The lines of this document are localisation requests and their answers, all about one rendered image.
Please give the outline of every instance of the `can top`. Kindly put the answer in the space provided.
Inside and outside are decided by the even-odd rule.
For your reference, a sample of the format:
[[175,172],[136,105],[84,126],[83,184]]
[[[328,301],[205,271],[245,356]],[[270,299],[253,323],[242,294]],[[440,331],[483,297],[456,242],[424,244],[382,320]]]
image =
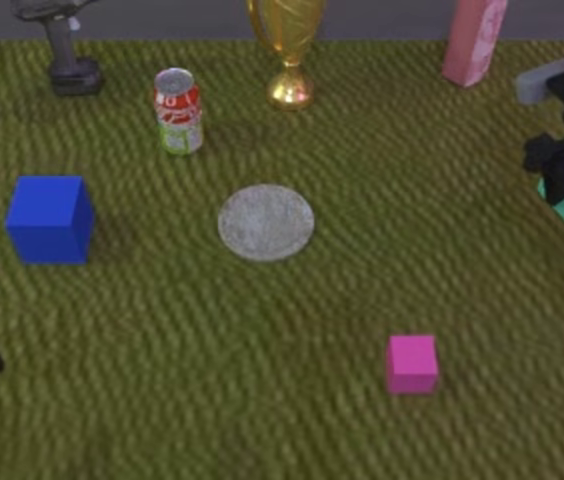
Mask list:
[[195,86],[193,75],[183,68],[162,70],[155,77],[155,88],[165,95],[182,95]]

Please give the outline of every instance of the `magenta cube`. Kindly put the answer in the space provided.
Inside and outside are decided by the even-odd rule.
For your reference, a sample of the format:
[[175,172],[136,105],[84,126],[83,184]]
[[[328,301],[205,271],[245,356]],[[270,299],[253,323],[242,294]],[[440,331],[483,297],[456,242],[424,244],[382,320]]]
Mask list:
[[387,384],[395,394],[433,393],[438,361],[433,335],[393,335],[386,349]]

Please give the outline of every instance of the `trophy handle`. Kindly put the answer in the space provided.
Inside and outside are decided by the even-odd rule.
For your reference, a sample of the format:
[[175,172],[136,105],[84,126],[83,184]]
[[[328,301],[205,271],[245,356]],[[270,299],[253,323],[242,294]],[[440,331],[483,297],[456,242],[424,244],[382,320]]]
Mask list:
[[264,47],[272,52],[275,49],[267,41],[267,36],[264,30],[264,25],[262,24],[262,17],[260,17],[260,8],[258,6],[259,0],[246,0],[246,5],[249,9],[249,18],[251,20],[251,26],[253,27],[253,32],[257,37],[258,41],[264,45]]

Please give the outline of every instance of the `gray round lid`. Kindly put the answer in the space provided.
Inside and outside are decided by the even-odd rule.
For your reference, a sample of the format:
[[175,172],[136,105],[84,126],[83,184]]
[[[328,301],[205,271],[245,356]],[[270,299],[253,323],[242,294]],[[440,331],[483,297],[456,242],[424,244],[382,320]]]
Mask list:
[[281,260],[309,242],[315,219],[307,201],[280,185],[254,185],[234,193],[218,219],[233,253],[259,262]]

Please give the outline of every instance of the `grass field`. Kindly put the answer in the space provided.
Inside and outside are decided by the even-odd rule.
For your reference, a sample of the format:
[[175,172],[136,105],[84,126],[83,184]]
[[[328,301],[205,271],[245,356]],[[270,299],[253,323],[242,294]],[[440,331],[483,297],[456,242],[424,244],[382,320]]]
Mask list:
[[[50,93],[43,43],[0,43],[0,480],[564,480],[564,225],[521,168],[564,135],[513,78],[564,43],[503,43],[483,83],[443,43],[315,45],[320,88],[271,110],[255,43],[84,43],[95,98]],[[206,144],[162,151],[152,79],[190,69]],[[79,174],[85,267],[20,264],[3,228],[22,174]],[[220,242],[260,182],[317,221],[288,261]],[[391,397],[393,333],[437,336],[430,397]]]

